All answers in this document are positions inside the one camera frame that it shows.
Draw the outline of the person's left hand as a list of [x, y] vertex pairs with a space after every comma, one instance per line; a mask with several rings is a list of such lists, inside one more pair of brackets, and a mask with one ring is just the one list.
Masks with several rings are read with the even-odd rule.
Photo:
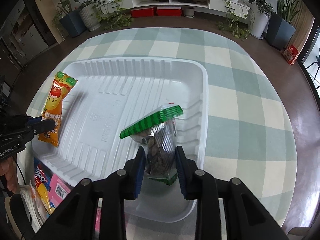
[[16, 164], [14, 163], [12, 157], [1, 161], [0, 176], [5, 176], [9, 191], [12, 193], [16, 193], [18, 191], [19, 186], [17, 182]]

